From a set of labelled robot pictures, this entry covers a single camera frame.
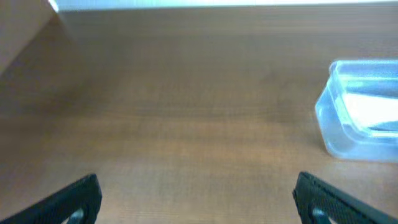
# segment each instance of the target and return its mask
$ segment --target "white wall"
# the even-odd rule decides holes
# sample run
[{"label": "white wall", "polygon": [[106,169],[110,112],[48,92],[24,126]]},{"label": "white wall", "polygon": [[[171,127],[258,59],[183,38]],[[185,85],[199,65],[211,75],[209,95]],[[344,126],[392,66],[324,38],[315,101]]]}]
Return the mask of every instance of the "white wall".
[{"label": "white wall", "polygon": [[349,2],[380,2],[394,0],[50,0],[61,11],[139,9],[193,6],[261,6],[279,4],[324,4]]},{"label": "white wall", "polygon": [[53,14],[46,0],[0,0],[0,74]]}]

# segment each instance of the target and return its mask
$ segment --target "wooden table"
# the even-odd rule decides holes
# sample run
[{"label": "wooden table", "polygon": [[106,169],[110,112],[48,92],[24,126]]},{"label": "wooden table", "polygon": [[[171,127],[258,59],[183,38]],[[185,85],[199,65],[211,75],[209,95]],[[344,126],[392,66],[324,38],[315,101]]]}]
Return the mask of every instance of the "wooden table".
[{"label": "wooden table", "polygon": [[0,79],[0,218],[95,172],[97,223],[300,223],[301,170],[398,217],[398,166],[341,161],[335,58],[396,57],[398,5],[70,12]]}]

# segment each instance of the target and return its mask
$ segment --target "black plastic part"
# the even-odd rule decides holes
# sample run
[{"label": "black plastic part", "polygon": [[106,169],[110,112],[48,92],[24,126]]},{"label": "black plastic part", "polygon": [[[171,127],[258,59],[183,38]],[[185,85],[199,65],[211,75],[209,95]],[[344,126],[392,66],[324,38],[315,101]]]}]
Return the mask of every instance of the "black plastic part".
[{"label": "black plastic part", "polygon": [[398,220],[325,183],[308,172],[298,175],[293,191],[303,224],[398,224]]},{"label": "black plastic part", "polygon": [[95,174],[76,181],[39,203],[3,220],[0,224],[61,224],[72,214],[70,223],[94,224],[101,206],[101,189]]}]

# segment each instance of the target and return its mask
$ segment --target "clear plastic container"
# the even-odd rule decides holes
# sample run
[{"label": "clear plastic container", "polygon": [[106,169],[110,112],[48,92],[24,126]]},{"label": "clear plastic container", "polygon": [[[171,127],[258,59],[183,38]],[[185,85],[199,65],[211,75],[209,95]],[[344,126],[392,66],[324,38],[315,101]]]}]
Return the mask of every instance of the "clear plastic container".
[{"label": "clear plastic container", "polygon": [[398,60],[338,60],[315,105],[330,154],[398,162]]}]

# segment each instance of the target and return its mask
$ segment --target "plastic container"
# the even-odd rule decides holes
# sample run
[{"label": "plastic container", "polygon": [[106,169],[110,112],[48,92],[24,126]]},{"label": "plastic container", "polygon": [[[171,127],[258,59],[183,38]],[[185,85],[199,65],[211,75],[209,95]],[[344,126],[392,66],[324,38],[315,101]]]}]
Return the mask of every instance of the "plastic container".
[{"label": "plastic container", "polygon": [[330,154],[398,162],[398,60],[338,60],[315,105]]}]

